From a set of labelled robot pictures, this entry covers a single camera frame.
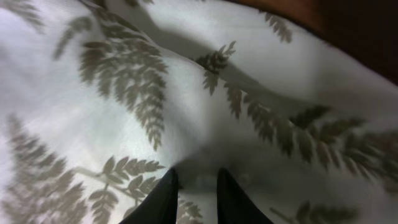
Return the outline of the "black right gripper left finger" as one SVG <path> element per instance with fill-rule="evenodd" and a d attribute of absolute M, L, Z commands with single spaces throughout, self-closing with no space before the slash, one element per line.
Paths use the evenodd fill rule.
<path fill-rule="evenodd" d="M 176 224 L 178 175 L 169 169 L 146 199 L 120 224 Z"/>

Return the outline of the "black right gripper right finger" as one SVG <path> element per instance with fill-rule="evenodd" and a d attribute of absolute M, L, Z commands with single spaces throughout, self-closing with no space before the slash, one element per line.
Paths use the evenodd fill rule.
<path fill-rule="evenodd" d="M 273 224 L 247 196 L 227 169 L 217 176 L 218 224 Z"/>

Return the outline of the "white fern print dress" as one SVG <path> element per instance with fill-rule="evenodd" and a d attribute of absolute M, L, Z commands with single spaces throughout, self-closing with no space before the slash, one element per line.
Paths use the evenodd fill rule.
<path fill-rule="evenodd" d="M 226 1 L 1 1 L 1 222 L 119 223 L 175 168 L 274 223 L 397 222 L 397 87 Z"/>

